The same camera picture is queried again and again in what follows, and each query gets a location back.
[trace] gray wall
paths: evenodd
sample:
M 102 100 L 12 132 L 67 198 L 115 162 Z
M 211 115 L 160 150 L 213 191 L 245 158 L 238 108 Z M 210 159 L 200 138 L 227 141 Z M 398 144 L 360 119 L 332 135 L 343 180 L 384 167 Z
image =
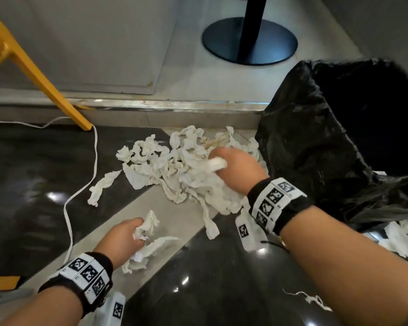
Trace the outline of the gray wall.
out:
M 0 20 L 60 90 L 151 94 L 180 0 L 0 0 Z M 0 87 L 33 87 L 6 61 Z
M 408 0 L 323 0 L 366 56 L 408 71 Z

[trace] white cord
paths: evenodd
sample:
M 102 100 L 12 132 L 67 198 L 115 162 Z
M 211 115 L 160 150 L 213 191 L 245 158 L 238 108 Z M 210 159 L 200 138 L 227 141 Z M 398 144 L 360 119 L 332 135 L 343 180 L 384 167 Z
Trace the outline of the white cord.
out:
M 30 123 L 25 123 L 25 122 L 20 122 L 20 121 L 0 121 L 0 123 L 16 123 L 19 125 L 27 125 L 29 127 L 33 127 L 33 128 L 38 128 L 38 129 L 44 129 L 46 127 L 48 127 L 49 125 L 51 125 L 53 122 L 56 122 L 57 120 L 61 120 L 61 119 L 69 119 L 68 116 L 60 116 L 58 118 L 55 118 L 49 122 L 47 122 L 45 125 L 43 126 L 38 126 L 38 125 L 31 125 Z M 84 187 L 82 187 L 80 190 L 78 190 L 76 193 L 74 193 L 71 197 L 68 198 L 68 200 L 66 200 L 64 206 L 63 206 L 63 216 L 65 217 L 65 222 L 66 222 L 66 227 L 68 228 L 68 233 L 70 234 L 70 246 L 68 248 L 68 252 L 66 253 L 66 257 L 65 257 L 65 261 L 64 263 L 68 262 L 68 260 L 70 259 L 70 255 L 71 252 L 73 251 L 73 246 L 74 246 L 74 241 L 73 241 L 73 230 L 71 228 L 71 222 L 70 222 L 70 217 L 68 216 L 68 212 L 66 211 L 66 205 L 68 205 L 68 203 L 74 199 L 77 195 L 79 195 L 83 190 L 85 190 L 91 183 L 92 181 L 95 179 L 95 177 L 97 176 L 97 164 L 98 164 L 98 153 L 97 153 L 97 143 L 98 143 L 98 134 L 97 134 L 97 129 L 95 128 L 94 125 L 92 125 L 94 128 L 94 135 L 95 135 L 95 139 L 94 139 L 94 149 L 95 149 L 95 161 L 94 161 L 94 175 L 92 176 L 92 179 L 89 181 L 89 183 L 87 183 Z

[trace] black trash bag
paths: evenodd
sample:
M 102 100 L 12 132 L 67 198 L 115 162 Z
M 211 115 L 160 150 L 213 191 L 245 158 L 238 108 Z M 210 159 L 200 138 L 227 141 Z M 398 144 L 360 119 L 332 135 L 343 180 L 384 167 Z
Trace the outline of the black trash bag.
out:
M 408 218 L 408 75 L 394 62 L 299 62 L 255 138 L 272 178 L 355 230 Z

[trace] yellow metal bar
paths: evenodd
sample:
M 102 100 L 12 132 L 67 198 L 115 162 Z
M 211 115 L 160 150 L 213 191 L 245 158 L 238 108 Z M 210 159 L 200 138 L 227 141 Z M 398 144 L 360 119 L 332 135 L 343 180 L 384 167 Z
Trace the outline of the yellow metal bar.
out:
M 3 46 L 0 45 L 0 50 L 3 56 L 4 52 L 9 54 L 9 57 L 18 65 L 18 67 L 28 76 L 30 80 L 51 99 L 67 116 L 69 116 L 83 130 L 90 130 L 92 124 L 77 111 L 74 106 L 55 88 L 55 86 L 43 75 L 38 67 L 29 58 L 26 52 L 21 48 L 11 32 L 0 21 L 0 37 L 2 38 Z

